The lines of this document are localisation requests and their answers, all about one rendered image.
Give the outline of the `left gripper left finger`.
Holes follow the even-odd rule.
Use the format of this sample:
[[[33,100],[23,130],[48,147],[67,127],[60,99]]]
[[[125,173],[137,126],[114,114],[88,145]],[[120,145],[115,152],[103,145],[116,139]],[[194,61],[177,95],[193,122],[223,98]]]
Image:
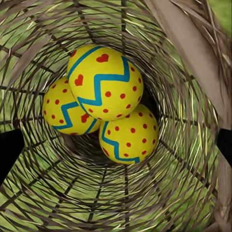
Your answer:
[[[20,128],[0,132],[0,186],[26,145]]]

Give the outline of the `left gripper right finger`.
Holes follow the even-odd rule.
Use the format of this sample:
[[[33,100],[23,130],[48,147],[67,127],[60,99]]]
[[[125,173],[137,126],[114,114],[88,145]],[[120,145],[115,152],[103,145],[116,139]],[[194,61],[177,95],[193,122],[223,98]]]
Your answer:
[[[232,167],[232,130],[222,128],[218,134],[217,146]]]

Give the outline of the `easter egg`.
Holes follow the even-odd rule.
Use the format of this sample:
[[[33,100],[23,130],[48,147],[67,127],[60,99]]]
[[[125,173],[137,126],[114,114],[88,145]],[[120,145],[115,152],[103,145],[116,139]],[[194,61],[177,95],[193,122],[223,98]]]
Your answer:
[[[75,49],[66,73],[77,103],[95,119],[123,119],[141,102],[144,81],[139,69],[112,48],[87,45]]]
[[[123,119],[102,121],[99,142],[102,151],[110,160],[122,165],[136,164],[155,151],[159,132],[159,124],[152,111],[139,103],[135,110]]]
[[[101,121],[88,115],[73,96],[68,76],[61,77],[47,90],[42,114],[48,125],[68,135],[82,135],[97,131]]]

